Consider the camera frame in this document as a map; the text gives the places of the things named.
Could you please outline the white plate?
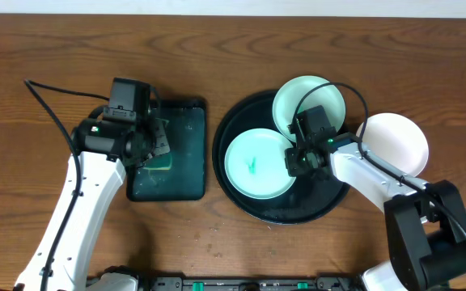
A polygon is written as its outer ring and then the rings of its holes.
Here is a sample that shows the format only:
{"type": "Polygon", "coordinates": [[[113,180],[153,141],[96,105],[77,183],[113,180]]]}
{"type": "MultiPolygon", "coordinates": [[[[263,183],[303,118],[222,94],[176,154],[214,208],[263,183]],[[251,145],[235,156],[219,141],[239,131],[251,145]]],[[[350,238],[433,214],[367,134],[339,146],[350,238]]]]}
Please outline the white plate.
{"type": "Polygon", "coordinates": [[[366,123],[362,143],[371,158],[385,162],[412,177],[426,167],[429,146],[420,127],[409,118],[396,113],[379,113],[366,123]]]}

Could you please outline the mint green plate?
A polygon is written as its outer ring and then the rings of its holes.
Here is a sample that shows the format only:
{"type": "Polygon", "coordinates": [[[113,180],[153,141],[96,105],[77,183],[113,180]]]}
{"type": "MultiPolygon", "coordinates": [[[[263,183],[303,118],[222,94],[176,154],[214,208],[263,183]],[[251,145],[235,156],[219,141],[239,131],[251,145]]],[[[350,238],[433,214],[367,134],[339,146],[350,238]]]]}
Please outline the mint green plate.
{"type": "Polygon", "coordinates": [[[244,196],[268,200],[289,190],[295,178],[288,174],[285,150],[292,147],[271,129],[249,129],[227,147],[224,169],[227,180],[244,196]]]}
{"type": "MultiPolygon", "coordinates": [[[[299,101],[310,90],[325,83],[328,83],[325,78],[306,75],[291,79],[278,90],[272,107],[273,121],[278,131],[290,141],[296,142],[289,126],[299,101]]],[[[346,113],[341,92],[333,85],[317,89],[301,103],[299,112],[316,106],[324,108],[330,124],[339,131],[346,113]]]]}

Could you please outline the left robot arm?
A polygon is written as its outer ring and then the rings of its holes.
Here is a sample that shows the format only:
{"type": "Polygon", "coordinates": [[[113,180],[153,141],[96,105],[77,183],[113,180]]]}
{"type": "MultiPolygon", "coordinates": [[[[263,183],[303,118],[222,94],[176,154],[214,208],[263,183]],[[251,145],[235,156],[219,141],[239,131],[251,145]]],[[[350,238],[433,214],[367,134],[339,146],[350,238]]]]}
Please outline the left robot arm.
{"type": "Polygon", "coordinates": [[[146,82],[114,78],[103,106],[68,132],[37,92],[27,89],[50,115],[70,150],[66,181],[44,236],[16,290],[144,290],[146,282],[125,266],[88,279],[88,268],[109,206],[128,171],[169,152],[160,119],[161,99],[146,82]]]}

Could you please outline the green yellow sponge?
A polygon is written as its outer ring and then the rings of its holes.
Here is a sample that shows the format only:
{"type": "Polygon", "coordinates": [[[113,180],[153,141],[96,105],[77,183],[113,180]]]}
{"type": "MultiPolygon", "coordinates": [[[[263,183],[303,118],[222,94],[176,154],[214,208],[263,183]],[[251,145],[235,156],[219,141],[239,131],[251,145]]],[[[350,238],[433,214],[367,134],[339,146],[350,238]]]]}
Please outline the green yellow sponge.
{"type": "Polygon", "coordinates": [[[171,153],[154,156],[147,160],[143,166],[148,171],[168,171],[172,168],[173,157],[171,153]]]}

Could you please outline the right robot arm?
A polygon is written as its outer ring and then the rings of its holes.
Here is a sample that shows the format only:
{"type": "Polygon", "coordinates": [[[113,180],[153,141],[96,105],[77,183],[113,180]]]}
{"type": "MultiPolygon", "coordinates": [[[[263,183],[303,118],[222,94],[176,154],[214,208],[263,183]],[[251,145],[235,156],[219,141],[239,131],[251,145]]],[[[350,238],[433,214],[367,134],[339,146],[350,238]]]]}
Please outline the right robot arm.
{"type": "Polygon", "coordinates": [[[291,176],[324,174],[346,183],[383,212],[389,260],[362,274],[365,290],[447,290],[466,274],[466,208],[453,183],[412,177],[351,133],[307,137],[285,151],[285,164],[291,176]]]}

